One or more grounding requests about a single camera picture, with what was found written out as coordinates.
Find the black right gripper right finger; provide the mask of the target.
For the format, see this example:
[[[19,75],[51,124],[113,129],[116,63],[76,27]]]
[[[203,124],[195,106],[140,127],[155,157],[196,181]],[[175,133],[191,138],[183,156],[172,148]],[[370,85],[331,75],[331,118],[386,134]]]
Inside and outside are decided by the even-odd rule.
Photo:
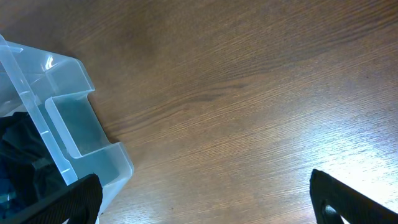
[[[317,223],[397,223],[397,213],[314,169],[310,198]]]

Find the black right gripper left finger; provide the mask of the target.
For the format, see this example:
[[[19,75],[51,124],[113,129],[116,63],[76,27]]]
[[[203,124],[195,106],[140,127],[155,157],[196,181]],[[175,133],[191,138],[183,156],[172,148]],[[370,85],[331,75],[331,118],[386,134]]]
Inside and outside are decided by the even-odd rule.
[[[95,224],[103,199],[96,174],[89,174],[53,195],[23,209],[1,223],[89,223]]]

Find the dark navy garment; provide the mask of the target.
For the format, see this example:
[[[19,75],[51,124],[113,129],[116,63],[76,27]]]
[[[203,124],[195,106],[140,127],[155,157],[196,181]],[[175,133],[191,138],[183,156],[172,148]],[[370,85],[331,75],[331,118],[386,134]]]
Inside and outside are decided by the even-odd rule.
[[[1,118],[1,163],[15,188],[19,211],[66,186],[26,112]]]

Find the teal blue garment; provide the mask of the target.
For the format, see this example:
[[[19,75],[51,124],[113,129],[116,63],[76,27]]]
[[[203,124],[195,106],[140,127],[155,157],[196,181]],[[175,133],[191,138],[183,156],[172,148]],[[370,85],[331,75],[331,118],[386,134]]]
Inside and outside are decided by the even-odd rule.
[[[1,163],[1,219],[7,219],[18,213],[20,206],[16,198],[15,188],[9,178],[7,169]]]

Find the clear plastic storage container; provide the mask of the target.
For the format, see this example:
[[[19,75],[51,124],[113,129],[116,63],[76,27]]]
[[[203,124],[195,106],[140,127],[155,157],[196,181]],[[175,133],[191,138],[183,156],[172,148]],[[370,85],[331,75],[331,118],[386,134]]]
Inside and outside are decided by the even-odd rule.
[[[94,89],[80,60],[1,41],[1,118],[29,114],[66,186],[99,177],[97,223],[134,167],[124,145],[105,135],[88,99]]]

